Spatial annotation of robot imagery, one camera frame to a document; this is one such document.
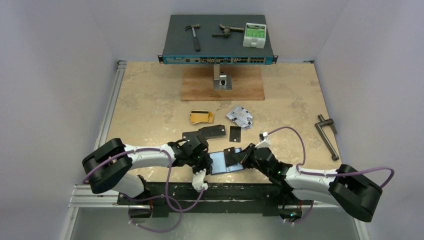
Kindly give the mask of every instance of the hammer head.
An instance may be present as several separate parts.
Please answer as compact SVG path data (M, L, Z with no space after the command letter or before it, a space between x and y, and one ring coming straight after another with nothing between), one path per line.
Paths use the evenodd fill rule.
M188 25L188 26L185 27L185 30L187 31L187 30L189 30L191 28L199 29L200 28L200 24Z

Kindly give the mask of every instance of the green label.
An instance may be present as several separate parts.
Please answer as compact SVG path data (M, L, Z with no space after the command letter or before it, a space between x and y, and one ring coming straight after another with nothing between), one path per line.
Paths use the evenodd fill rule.
M265 26L247 25L246 26L246 37L264 39L265 38Z

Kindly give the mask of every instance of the table top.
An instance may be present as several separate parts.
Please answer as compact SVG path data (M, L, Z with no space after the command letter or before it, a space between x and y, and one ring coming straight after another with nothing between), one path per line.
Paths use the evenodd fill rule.
M306 147L306 168L337 169L341 160L333 161L325 143L315 128L318 115L328 118L315 67L310 63L278 63L260 66L265 100L260 101L181 101L184 68L193 65L165 65L157 62L128 62L107 139L121 138L133 146L160 146L182 138L183 132L199 128L225 125L227 136L209 139L209 152L236 147L246 148L259 142L259 134L278 127L295 128ZM241 131L241 142L230 142L230 126L235 126L226 114L240 105L253 116L253 128ZM191 110L210 111L214 123L190 123ZM335 136L330 127L324 131L337 152ZM284 163L296 164L303 159L301 143L294 132L280 130L270 136L272 153ZM168 169L145 167L130 171L147 181L164 182ZM191 182L189 166L174 167L171 182ZM269 183L267 177L256 169L208 175L211 183Z
M231 32L230 36L212 37L221 34L220 24L228 27L244 28L246 23L267 24L264 15L171 15L166 34L164 56L221 56L221 57L269 57L273 56L268 29L264 48L245 47L243 32ZM201 51L193 47L192 30L185 31L189 25L200 24L196 36Z

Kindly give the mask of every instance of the hammer handle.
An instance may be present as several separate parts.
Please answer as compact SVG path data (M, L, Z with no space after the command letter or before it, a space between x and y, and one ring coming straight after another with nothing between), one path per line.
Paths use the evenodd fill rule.
M194 49L196 50L196 52L199 52L200 51L200 43L199 43L198 36L193 36L193 41L194 41Z

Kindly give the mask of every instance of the black metal top panel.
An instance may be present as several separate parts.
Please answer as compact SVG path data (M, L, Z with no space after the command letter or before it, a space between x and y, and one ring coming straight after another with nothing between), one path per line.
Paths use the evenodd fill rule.
M219 25L244 28L246 23L267 24L264 15L171 15L166 35L163 56L273 56L270 35L266 29L264 48L244 47L244 33L231 32L228 38L212 37L223 31ZM195 51L193 32L185 31L188 25L200 24L196 35L200 42L200 51Z

